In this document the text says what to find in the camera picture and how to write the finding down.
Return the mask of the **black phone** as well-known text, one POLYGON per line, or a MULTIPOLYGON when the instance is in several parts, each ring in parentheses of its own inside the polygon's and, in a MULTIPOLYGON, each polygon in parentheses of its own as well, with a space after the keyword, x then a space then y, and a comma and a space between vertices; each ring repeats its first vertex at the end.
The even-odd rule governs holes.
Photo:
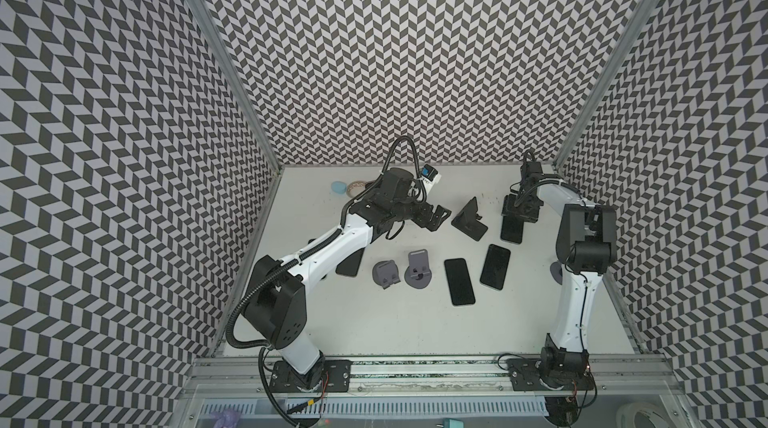
POLYGON ((525 221, 516 216, 503 216, 500 232, 502 241, 521 244, 523 242, 525 221))
POLYGON ((340 276, 355 278, 358 275, 364 252, 365 249, 361 248, 349 255, 337 265, 335 273, 340 276))
POLYGON ((480 283, 501 291, 505 284, 510 259, 511 251, 509 249, 491 244, 484 260, 480 283))
POLYGON ((468 266, 463 258, 447 259, 444 268, 453 306, 471 306, 476 303, 468 266))

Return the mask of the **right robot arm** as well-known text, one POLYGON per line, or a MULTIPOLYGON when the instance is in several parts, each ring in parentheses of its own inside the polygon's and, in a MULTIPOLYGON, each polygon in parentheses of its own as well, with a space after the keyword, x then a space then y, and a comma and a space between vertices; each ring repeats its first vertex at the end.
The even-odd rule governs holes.
POLYGON ((579 388, 589 377, 588 324, 598 288, 617 260, 617 213, 580 194, 538 161, 525 161, 518 188, 504 200, 502 216, 535 223, 543 205, 560 216, 554 245, 561 291, 553 329, 547 333, 535 366, 546 389, 579 388))

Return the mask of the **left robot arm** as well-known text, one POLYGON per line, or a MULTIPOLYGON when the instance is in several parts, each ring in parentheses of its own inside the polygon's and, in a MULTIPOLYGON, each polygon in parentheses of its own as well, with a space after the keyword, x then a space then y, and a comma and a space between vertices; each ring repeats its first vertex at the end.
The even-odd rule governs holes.
POLYGON ((416 174, 388 168, 347 202, 338 226, 293 254, 256 261, 246 292, 226 324, 229 346, 271 347, 289 367, 295 386, 315 388, 325 379, 325 356, 305 332, 307 295, 338 265, 388 234, 397 223, 410 221, 437 231, 451 214, 427 201, 440 179, 431 165, 416 174))

